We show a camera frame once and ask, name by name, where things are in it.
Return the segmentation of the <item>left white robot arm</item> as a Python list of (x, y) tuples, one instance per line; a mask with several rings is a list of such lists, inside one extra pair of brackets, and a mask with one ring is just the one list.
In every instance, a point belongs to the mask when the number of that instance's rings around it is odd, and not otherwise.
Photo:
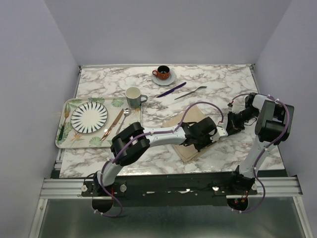
[(82, 188), (104, 196), (123, 167), (136, 162), (149, 149), (163, 145), (191, 146), (199, 152), (216, 143), (221, 129), (206, 117), (199, 122), (181, 121), (175, 126), (161, 129), (144, 128), (135, 122), (112, 139), (111, 156), (101, 170), (94, 173), (93, 185), (84, 182)]

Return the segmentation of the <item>grey and cream mug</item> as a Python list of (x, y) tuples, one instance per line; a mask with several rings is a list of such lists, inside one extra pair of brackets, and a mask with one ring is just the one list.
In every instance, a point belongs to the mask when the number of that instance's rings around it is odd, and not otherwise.
[(125, 96), (128, 105), (133, 109), (140, 108), (148, 100), (148, 96), (141, 94), (141, 90), (138, 87), (129, 87), (126, 89)]

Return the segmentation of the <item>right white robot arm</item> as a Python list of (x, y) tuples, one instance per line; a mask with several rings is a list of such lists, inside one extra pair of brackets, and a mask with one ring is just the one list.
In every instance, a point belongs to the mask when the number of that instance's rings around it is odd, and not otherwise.
[(244, 94), (245, 109), (239, 113), (227, 114), (226, 131), (229, 136), (245, 129), (245, 123), (256, 118), (253, 146), (244, 161), (234, 171), (228, 181), (228, 189), (233, 194), (249, 191), (255, 183), (258, 170), (268, 153), (290, 134), (294, 106), (285, 104), (270, 95), (258, 93)]

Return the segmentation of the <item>purple knife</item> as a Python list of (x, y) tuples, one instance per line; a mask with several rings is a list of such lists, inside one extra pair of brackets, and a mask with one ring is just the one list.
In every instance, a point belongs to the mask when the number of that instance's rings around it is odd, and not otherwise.
[(176, 89), (179, 89), (179, 88), (185, 86), (186, 84), (187, 84), (187, 83), (184, 82), (184, 83), (182, 83), (182, 84), (180, 84), (180, 85), (178, 85), (178, 86), (176, 86), (176, 87), (174, 87), (174, 88), (172, 88), (172, 89), (170, 89), (170, 90), (168, 90), (168, 91), (166, 91), (166, 92), (164, 92), (164, 93), (158, 95), (157, 98), (161, 98), (161, 97), (164, 97), (164, 96), (166, 96), (166, 95), (168, 95), (168, 94), (171, 94), (171, 93), (174, 92)]

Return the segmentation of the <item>aluminium frame rail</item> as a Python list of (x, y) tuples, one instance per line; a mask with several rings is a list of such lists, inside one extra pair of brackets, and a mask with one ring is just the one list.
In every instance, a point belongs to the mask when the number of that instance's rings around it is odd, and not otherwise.
[[(299, 197), (303, 195), (296, 177), (267, 177), (255, 181), (249, 197)], [(46, 179), (40, 192), (41, 199), (96, 198), (97, 193), (84, 188), (83, 179)]]

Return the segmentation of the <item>white plate with blue stripes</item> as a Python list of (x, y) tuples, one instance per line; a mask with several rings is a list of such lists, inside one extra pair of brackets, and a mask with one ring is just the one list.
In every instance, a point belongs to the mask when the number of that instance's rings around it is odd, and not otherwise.
[(90, 134), (100, 130), (108, 119), (106, 107), (99, 102), (85, 102), (71, 115), (72, 128), (79, 133)]

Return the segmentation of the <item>white tray with leaf print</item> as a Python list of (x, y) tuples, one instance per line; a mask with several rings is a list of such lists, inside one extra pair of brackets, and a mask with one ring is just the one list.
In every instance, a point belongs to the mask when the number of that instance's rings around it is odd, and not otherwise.
[[(108, 119), (105, 125), (98, 131), (90, 133), (90, 134), (83, 134), (76, 132), (70, 123), (71, 115), (74, 112), (74, 110), (81, 105), (82, 103), (85, 102), (99, 102), (103, 104), (107, 111), (108, 111)], [(69, 117), (66, 120), (64, 132), (63, 132), (63, 137), (62, 140), (58, 141), (58, 136), (62, 127), (62, 124), (64, 122), (64, 109), (65, 107), (68, 106), (69, 108)], [(58, 148), (61, 149), (71, 149), (71, 148), (109, 148), (112, 145), (112, 139), (116, 136), (116, 131), (119, 128), (124, 115), (122, 115), (121, 119), (119, 120), (118, 124), (111, 130), (111, 133), (109, 136), (104, 140), (101, 141), (101, 137), (105, 133), (105, 129), (107, 129), (119, 112), (122, 109), (129, 108), (129, 105), (127, 103), (127, 99), (125, 97), (90, 97), (90, 98), (82, 98), (82, 99), (70, 99), (67, 100), (62, 109), (59, 125), (58, 125), (58, 130), (57, 130), (57, 135), (55, 139), (55, 144)], [(142, 122), (142, 108), (136, 108), (136, 109), (131, 109), (131, 115), (128, 116), (120, 130), (123, 131), (127, 126), (134, 122)]]

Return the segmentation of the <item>brown coffee cup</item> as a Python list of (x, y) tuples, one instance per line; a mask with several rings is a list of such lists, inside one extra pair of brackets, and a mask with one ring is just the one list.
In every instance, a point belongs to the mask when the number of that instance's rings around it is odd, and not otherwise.
[(161, 65), (152, 71), (152, 75), (160, 80), (167, 80), (170, 77), (170, 68), (166, 65)]

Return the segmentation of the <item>silver fork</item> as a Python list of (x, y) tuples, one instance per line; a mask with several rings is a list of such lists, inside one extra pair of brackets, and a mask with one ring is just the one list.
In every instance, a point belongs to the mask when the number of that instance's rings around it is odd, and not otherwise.
[(186, 94), (184, 94), (184, 95), (182, 95), (182, 96), (179, 96), (179, 97), (175, 98), (174, 100), (181, 99), (181, 98), (183, 98), (183, 97), (186, 97), (186, 96), (188, 96), (188, 95), (191, 95), (191, 94), (195, 93), (196, 91), (198, 91), (198, 90), (200, 90), (200, 89), (206, 89), (206, 88), (207, 88), (207, 86), (200, 86), (200, 87), (198, 87), (197, 89), (195, 89), (195, 90), (193, 90), (193, 91), (191, 91), (191, 92), (189, 92), (189, 93), (186, 93)]

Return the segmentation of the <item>beige cloth napkin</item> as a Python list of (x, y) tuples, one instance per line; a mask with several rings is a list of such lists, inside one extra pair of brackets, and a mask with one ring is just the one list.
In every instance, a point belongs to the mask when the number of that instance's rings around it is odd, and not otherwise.
[[(180, 113), (177, 116), (169, 118), (169, 120), (165, 121), (161, 127), (162, 128), (172, 127), (178, 124), (183, 114), (184, 113)], [(204, 115), (203, 112), (197, 106), (193, 106), (186, 114), (184, 122), (200, 122), (206, 117), (207, 116)], [(194, 145), (190, 145), (190, 146), (172, 145), (172, 147), (183, 162), (188, 162), (204, 154), (210, 148), (210, 146), (208, 146), (202, 149), (200, 152), (198, 152), (198, 150), (195, 149)]]

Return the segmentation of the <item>rose gold knife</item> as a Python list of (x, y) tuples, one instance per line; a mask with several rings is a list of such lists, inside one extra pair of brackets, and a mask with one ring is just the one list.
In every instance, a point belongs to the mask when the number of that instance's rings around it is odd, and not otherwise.
[(111, 124), (111, 126), (109, 126), (107, 129), (105, 129), (105, 133), (104, 135), (101, 137), (101, 141), (104, 141), (109, 134), (111, 133), (111, 130), (118, 124), (119, 120), (121, 119), (122, 115), (123, 115), (124, 109), (122, 109), (119, 114), (117, 115), (117, 117), (115, 118), (115, 120), (113, 121), (113, 123)]

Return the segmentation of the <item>silver spoon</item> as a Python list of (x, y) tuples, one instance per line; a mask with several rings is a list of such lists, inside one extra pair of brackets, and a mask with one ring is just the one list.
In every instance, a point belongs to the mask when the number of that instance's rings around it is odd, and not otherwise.
[(131, 109), (130, 109), (130, 108), (124, 109), (123, 115), (124, 115), (124, 118), (123, 118), (123, 120), (122, 120), (122, 122), (121, 122), (119, 128), (118, 128), (117, 131), (116, 131), (116, 135), (119, 134), (119, 132), (120, 132), (120, 130), (121, 130), (121, 128), (122, 128), (122, 126), (123, 126), (123, 124), (124, 124), (126, 118), (131, 115)]

